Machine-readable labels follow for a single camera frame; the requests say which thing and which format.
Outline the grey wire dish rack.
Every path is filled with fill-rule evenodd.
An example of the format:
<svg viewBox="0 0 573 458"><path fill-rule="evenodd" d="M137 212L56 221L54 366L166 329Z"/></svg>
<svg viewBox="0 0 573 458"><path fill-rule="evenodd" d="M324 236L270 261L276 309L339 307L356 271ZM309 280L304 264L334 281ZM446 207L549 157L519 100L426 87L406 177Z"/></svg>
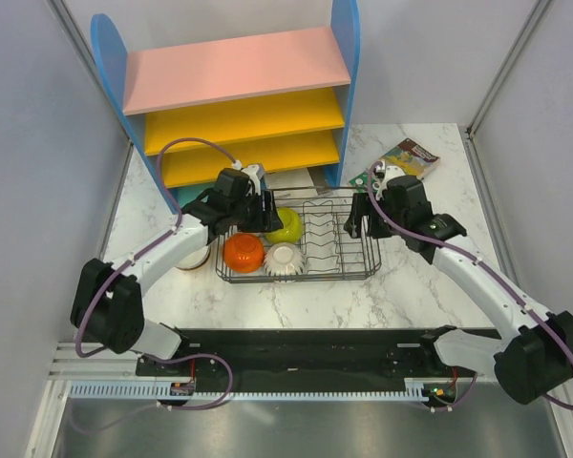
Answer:
<svg viewBox="0 0 573 458"><path fill-rule="evenodd" d="M217 276L232 284L295 281L361 281L381 266L379 242L366 234L368 222L361 223L361 237L352 238L344 229L350 215L354 190L350 187L276 188L276 206L294 210L303 224L303 235L294 245L303 256L303 271L270 274L264 266L252 273L238 273L223 259L223 248L237 233L232 227L220 236L214 255Z"/></svg>

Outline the orange bowl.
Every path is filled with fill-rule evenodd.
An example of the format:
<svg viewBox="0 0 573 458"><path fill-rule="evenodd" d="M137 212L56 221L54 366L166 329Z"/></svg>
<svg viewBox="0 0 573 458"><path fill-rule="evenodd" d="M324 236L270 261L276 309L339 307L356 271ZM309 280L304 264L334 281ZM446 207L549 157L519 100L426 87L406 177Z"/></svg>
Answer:
<svg viewBox="0 0 573 458"><path fill-rule="evenodd" d="M258 270L264 257L265 249L260 239L252 234L235 234L223 246L225 264L238 273L247 274Z"/></svg>

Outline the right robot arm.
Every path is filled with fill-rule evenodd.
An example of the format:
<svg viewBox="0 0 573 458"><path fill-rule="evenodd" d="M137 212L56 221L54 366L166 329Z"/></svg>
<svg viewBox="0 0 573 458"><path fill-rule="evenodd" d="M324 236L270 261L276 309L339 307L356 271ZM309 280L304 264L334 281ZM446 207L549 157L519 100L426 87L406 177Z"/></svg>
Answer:
<svg viewBox="0 0 573 458"><path fill-rule="evenodd" d="M450 366L494 377L519 404L540 397L573 409L573 315L555 314L489 263L467 230L438 214L424 185L396 167L354 181L345 231L354 239L401 238L406 247L449 277L491 321L495 338L444 326L418 351L420 368L440 375Z"/></svg>

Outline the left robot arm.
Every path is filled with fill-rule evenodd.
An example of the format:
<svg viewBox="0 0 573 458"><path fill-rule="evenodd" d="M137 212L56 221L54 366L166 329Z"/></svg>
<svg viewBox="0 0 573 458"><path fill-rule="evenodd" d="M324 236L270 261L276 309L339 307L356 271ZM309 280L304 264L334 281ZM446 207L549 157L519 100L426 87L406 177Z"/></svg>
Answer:
<svg viewBox="0 0 573 458"><path fill-rule="evenodd" d="M264 174L260 164L225 168L212 187L179 209L176 221L156 239L112 262L89 260L81 270L71 312L76 354L88 357L82 340L89 337L116 354L148 354L170 375L186 371L191 354L180 346L179 332L146 319L142 299L170 269L230 228L245 233L282 228L274 196L262 185Z"/></svg>

